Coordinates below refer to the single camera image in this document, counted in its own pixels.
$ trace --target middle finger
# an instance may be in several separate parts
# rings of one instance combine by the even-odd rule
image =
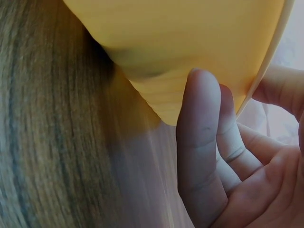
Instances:
[[[262,163],[245,147],[236,122],[231,91],[221,85],[221,106],[217,144],[221,157],[243,181],[261,168]]]

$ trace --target yellow plastic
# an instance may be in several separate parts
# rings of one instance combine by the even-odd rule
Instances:
[[[212,72],[245,107],[294,0],[65,0],[135,89],[170,125],[188,72]]]

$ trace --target finger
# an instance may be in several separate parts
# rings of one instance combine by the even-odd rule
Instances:
[[[217,173],[229,197],[232,191],[242,182],[233,169],[224,161],[217,147]]]
[[[243,181],[263,165],[243,143],[236,122],[231,91],[224,85],[220,88],[222,100],[218,120],[218,150],[222,158]]]
[[[270,163],[271,159],[285,146],[283,143],[261,135],[244,125],[238,124],[238,128],[246,148],[251,151],[263,165]]]
[[[196,227],[209,226],[228,201],[216,173],[220,100],[213,75],[190,73],[176,128],[177,172],[179,194]]]
[[[280,106],[297,120],[304,110],[304,73],[301,70],[272,65],[253,94],[263,103]]]

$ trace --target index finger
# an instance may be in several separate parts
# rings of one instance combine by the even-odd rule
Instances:
[[[216,172],[216,133],[221,92],[209,72],[194,70],[185,88],[178,119],[178,189],[196,227],[209,226],[227,204]]]

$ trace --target wooden surface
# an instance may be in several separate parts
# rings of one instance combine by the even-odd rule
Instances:
[[[175,129],[61,0],[0,0],[0,227],[184,228]]]

